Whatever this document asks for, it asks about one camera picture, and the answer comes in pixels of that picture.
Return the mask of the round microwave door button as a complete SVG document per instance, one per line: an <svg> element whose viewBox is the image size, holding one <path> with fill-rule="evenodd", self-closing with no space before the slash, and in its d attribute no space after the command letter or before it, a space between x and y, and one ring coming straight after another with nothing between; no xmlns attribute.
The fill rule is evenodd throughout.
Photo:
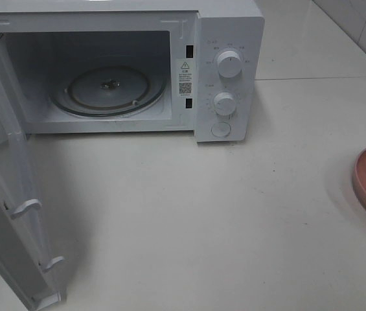
<svg viewBox="0 0 366 311"><path fill-rule="evenodd" d="M211 133L217 139L228 140L231 133L231 125L228 122L217 122L212 125Z"/></svg>

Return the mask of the white microwave door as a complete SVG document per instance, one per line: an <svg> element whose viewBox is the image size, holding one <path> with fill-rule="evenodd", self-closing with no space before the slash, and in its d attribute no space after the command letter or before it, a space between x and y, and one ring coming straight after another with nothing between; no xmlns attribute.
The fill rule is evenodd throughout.
<svg viewBox="0 0 366 311"><path fill-rule="evenodd" d="M0 276L28 310L62 300L45 207L20 112L21 92L0 30Z"/></svg>

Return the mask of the white warning label sticker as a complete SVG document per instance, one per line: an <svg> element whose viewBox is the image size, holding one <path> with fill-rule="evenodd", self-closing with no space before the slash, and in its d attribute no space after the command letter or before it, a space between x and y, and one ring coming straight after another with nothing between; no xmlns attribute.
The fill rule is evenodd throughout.
<svg viewBox="0 0 366 311"><path fill-rule="evenodd" d="M194 62L191 58L176 60L177 94L181 97L192 95L194 81Z"/></svg>

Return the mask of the glass microwave turntable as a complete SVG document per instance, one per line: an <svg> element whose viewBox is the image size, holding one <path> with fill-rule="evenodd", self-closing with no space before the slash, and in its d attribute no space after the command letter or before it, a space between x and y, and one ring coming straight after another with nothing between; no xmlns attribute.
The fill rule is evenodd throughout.
<svg viewBox="0 0 366 311"><path fill-rule="evenodd" d="M71 73L57 82L52 101L83 117L126 115L153 104L167 85L167 75L129 65L110 65Z"/></svg>

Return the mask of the white microwave oven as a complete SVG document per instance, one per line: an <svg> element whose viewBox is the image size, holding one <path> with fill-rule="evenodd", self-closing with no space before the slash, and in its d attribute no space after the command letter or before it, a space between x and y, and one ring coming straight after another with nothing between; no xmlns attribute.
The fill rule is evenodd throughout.
<svg viewBox="0 0 366 311"><path fill-rule="evenodd" d="M264 17L254 1L0 1L0 30L21 92L28 134L190 131L201 143L245 138ZM223 78L216 55L240 51L242 72ZM194 62L192 95L177 94L176 60ZM53 86L71 73L129 65L167 75L161 98L144 109L83 117L60 109ZM237 106L218 115L213 98L232 93ZM228 122L228 140L211 127Z"/></svg>

